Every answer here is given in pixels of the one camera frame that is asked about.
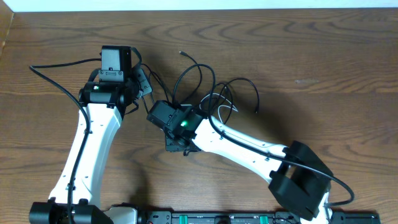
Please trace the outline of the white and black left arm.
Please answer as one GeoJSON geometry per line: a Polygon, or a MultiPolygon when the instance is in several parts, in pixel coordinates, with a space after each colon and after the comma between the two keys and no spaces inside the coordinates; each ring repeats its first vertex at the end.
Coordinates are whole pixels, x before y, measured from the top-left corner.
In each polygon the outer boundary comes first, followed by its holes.
{"type": "Polygon", "coordinates": [[[136,208],[116,205],[100,209],[103,174],[112,141],[128,114],[127,107],[152,90],[141,69],[131,57],[140,53],[134,47],[104,45],[101,67],[93,70],[75,98],[51,80],[79,108],[78,127],[62,174],[46,202],[34,202],[30,223],[140,223],[136,208]]]}

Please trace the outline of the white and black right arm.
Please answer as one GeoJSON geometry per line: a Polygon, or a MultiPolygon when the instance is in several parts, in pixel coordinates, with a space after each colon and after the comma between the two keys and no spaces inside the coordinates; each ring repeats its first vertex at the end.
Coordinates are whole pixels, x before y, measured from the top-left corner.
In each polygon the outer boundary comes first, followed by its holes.
{"type": "Polygon", "coordinates": [[[326,204],[331,170],[305,144],[290,146],[261,141],[219,122],[193,106],[159,100],[147,120],[160,128],[178,151],[203,151],[223,156],[256,173],[286,210],[302,223],[329,223],[326,204]]]}

